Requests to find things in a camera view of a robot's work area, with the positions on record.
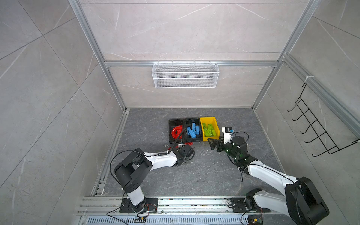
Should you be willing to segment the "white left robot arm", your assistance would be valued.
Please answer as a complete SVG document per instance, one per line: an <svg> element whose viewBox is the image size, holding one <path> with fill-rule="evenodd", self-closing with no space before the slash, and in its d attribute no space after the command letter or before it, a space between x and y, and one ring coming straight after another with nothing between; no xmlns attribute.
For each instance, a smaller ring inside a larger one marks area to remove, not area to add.
<svg viewBox="0 0 360 225"><path fill-rule="evenodd" d="M195 156L195 150L190 145L171 147L157 153L143 152L140 148L128 152L129 155L114 169L110 168L110 173L135 209L146 204L141 184L149 172L165 167L179 167Z"/></svg>

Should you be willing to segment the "yellow plastic bin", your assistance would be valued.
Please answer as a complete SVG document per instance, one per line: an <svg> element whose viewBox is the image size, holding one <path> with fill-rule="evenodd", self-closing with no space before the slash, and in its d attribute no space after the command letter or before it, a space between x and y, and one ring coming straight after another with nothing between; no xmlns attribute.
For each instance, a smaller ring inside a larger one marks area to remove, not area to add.
<svg viewBox="0 0 360 225"><path fill-rule="evenodd" d="M203 130L203 126L202 126L202 139L204 142L207 141L208 138L213 138L213 139L219 139L220 136L220 130L218 127L218 123L215 117L200 117L200 123L202 126L202 123L206 123L206 125L208 126L209 124L213 125L213 129L216 130L217 136L216 137L205 137L204 135L204 130Z"/></svg>

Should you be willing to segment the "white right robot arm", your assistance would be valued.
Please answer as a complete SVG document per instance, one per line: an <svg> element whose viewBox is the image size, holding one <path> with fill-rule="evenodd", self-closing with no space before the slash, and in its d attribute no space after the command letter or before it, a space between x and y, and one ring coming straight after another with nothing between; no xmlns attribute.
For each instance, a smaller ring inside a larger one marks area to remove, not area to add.
<svg viewBox="0 0 360 225"><path fill-rule="evenodd" d="M247 212L266 208L289 216L297 225L315 225L329 216L328 206L309 178L296 178L265 165L248 153L243 137L208 138L208 142L212 150L226 153L241 175L258 178L279 191L249 191L244 201Z"/></svg>

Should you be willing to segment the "black plastic bin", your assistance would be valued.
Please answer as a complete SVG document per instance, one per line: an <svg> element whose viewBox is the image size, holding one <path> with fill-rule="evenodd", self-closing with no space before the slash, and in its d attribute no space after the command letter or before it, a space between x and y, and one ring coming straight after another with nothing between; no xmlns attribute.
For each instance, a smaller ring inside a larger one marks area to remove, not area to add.
<svg viewBox="0 0 360 225"><path fill-rule="evenodd" d="M184 120L183 119L172 119L168 121L168 137L169 143L172 144L175 142L176 139L172 138L171 131L174 127L182 125L184 129Z"/></svg>
<svg viewBox="0 0 360 225"><path fill-rule="evenodd" d="M191 127L191 129L192 129L192 123L195 123L196 126L199 126L200 135L197 135L197 138L191 138L191 136L186 132L187 142L201 142L203 140L203 132L202 132L202 127L201 127L201 123L200 123L200 118L185 119L185 123L184 123L185 129L187 129L187 127Z"/></svg>

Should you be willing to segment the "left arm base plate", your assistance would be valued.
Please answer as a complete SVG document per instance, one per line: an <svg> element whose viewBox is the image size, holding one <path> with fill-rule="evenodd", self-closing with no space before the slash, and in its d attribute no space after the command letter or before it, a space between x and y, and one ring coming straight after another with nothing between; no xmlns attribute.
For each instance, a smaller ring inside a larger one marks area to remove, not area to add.
<svg viewBox="0 0 360 225"><path fill-rule="evenodd" d="M151 210L157 212L158 198L145 198L139 205L134 206L129 198L124 198L119 213L140 213Z"/></svg>

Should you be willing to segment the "black plastic bin left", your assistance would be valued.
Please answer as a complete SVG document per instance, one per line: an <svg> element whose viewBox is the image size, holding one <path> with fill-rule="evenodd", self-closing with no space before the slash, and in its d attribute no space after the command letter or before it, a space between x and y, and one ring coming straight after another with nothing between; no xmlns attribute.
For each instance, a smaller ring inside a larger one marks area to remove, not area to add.
<svg viewBox="0 0 360 225"><path fill-rule="evenodd" d="M175 142L176 139L172 138L171 131L174 127L182 125L184 129L184 120L183 119L172 119L168 121L168 137L169 143L172 144Z"/></svg>

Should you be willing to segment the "blue long lego brick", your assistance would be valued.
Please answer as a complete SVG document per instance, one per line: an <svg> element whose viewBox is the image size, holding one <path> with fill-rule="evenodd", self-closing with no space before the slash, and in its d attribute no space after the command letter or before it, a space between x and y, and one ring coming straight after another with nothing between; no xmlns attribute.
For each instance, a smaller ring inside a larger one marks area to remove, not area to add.
<svg viewBox="0 0 360 225"><path fill-rule="evenodd" d="M197 138L197 133L196 133L196 131L194 131L194 130L189 130L189 135L191 136L191 138Z"/></svg>

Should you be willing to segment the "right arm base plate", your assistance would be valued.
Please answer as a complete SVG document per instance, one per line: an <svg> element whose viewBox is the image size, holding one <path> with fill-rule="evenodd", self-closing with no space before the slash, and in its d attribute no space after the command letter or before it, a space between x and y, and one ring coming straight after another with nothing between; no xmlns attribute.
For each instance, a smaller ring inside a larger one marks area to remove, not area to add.
<svg viewBox="0 0 360 225"><path fill-rule="evenodd" d="M227 204L228 208L232 209L234 213L241 212L257 212L257 213L270 213L271 210L267 208L260 208L247 197L233 197Z"/></svg>

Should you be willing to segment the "black plastic bin middle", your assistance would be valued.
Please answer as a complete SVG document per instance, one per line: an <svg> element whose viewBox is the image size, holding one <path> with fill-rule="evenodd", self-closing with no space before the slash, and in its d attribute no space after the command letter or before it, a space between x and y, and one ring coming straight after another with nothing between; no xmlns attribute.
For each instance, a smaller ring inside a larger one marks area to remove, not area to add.
<svg viewBox="0 0 360 225"><path fill-rule="evenodd" d="M200 135L197 135L197 138L191 138L191 136L186 132L187 142L201 142L203 140L203 132L202 132L202 127L201 127L201 123L200 123L200 118L185 119L185 123L184 123L185 129L187 129L187 127L191 127L191 129L192 129L192 123L195 123L196 126L199 126Z"/></svg>

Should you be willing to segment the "red arch lego piece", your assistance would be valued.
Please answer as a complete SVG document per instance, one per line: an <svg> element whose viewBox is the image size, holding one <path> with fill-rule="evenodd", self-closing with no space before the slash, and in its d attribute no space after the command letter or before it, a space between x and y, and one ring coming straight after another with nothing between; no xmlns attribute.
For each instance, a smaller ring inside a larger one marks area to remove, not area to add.
<svg viewBox="0 0 360 225"><path fill-rule="evenodd" d="M182 130L183 130L182 125L174 127L171 131L172 138L174 138L174 139L177 139L178 137L182 138L182 136L181 136Z"/></svg>

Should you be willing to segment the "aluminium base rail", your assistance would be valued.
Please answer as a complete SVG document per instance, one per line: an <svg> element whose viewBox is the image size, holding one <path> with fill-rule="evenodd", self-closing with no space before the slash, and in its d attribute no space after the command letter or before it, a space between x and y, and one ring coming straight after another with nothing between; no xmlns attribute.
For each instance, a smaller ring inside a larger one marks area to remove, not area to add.
<svg viewBox="0 0 360 225"><path fill-rule="evenodd" d="M227 204L244 196L151 196L158 198L157 212L119 213L120 196L84 197L76 208L81 225L261 225L270 217L293 221L282 213L234 213Z"/></svg>

